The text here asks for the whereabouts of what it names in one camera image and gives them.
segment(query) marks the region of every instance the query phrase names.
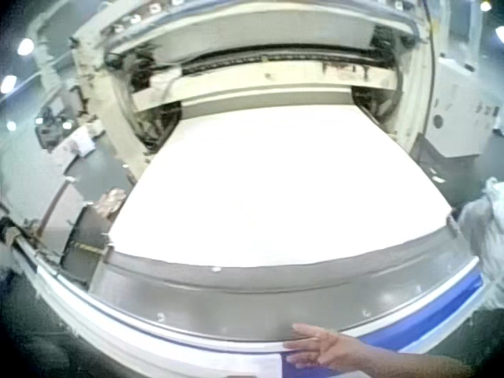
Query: gray metal plate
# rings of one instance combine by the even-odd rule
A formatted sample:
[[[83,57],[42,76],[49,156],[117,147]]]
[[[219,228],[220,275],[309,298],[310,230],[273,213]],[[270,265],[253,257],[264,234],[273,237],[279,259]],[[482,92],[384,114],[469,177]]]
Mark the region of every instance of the gray metal plate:
[[[374,321],[426,295],[472,258],[448,227],[356,258],[219,272],[112,252],[90,293],[178,332],[278,341],[291,338],[293,322],[343,330]]]

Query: blue stripe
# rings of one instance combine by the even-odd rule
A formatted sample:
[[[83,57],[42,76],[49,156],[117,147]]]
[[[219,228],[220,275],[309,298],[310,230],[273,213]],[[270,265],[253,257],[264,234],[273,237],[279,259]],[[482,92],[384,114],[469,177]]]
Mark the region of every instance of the blue stripe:
[[[450,315],[457,312],[482,285],[479,270],[474,270],[448,292],[413,315],[359,339],[375,347],[401,350],[441,325]],[[297,369],[286,361],[286,356],[289,354],[282,354],[283,376],[286,378],[328,378],[335,375],[335,371],[329,369]]]

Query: finger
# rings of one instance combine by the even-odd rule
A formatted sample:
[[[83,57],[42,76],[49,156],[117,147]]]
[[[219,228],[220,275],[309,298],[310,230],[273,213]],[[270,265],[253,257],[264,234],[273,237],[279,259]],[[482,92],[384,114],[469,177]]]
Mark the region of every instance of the finger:
[[[326,329],[317,327],[315,325],[303,324],[303,323],[294,323],[292,325],[292,329],[294,329],[298,334],[309,336],[309,337],[325,337],[329,333]]]
[[[315,339],[292,340],[283,343],[285,349],[319,350],[320,344]]]
[[[317,362],[318,357],[318,352],[301,352],[287,356],[287,362],[290,362],[294,365],[305,364],[309,362],[315,363]]]

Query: cable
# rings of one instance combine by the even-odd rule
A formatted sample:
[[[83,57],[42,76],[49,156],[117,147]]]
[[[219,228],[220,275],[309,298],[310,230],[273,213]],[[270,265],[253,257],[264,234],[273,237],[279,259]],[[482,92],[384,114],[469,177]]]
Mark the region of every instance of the cable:
[[[425,9],[425,16],[427,17],[429,31],[428,31],[428,39],[431,44],[431,87],[428,92],[428,107],[427,114],[425,114],[424,127],[422,129],[422,135],[425,138],[427,135],[427,128],[431,118],[431,107],[432,107],[432,98],[434,97],[434,85],[435,85],[435,50],[434,50],[434,37],[432,35],[432,18],[431,11],[428,8],[427,0],[422,0]],[[420,146],[418,147],[417,158],[415,162],[420,164],[421,155],[424,152],[424,140],[422,140]]]

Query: factory floor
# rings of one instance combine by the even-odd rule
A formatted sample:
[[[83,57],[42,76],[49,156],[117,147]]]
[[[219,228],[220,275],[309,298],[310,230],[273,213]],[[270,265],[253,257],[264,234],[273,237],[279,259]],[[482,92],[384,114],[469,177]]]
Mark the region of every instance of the factory floor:
[[[412,156],[417,159],[418,150],[422,148],[419,166],[432,178],[437,176],[444,180],[433,181],[439,191],[454,208],[459,209],[467,202],[480,197],[485,181],[495,177],[504,181],[504,137],[492,134],[480,156],[444,158],[424,139],[418,139]]]

